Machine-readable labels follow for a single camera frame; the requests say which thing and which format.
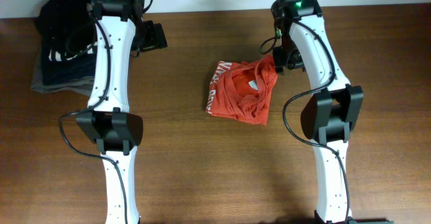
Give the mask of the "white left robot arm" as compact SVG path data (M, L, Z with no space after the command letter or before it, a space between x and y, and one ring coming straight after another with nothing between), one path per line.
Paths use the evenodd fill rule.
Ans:
M166 48L161 24L145 21L145 0L92 0L96 69L88 106L76 122L96 146L104 165L107 223L139 223L135 200L135 158L143 138L142 117L130 112L129 61Z

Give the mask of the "red t-shirt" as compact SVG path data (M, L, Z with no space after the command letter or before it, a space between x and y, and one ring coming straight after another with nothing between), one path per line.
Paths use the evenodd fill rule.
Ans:
M266 125L276 81L271 55L251 63L220 61L209 82L205 111L211 116Z

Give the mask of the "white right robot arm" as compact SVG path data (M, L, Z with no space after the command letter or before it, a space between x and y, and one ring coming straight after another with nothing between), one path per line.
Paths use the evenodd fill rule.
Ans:
M302 69L310 90L290 98L310 96L300 115L303 136L294 138L313 148L317 167L317 223L353 223L347 182L348 141L364 99L341 70L326 34L317 0L275 0L271 6L277 38L272 50L279 69Z

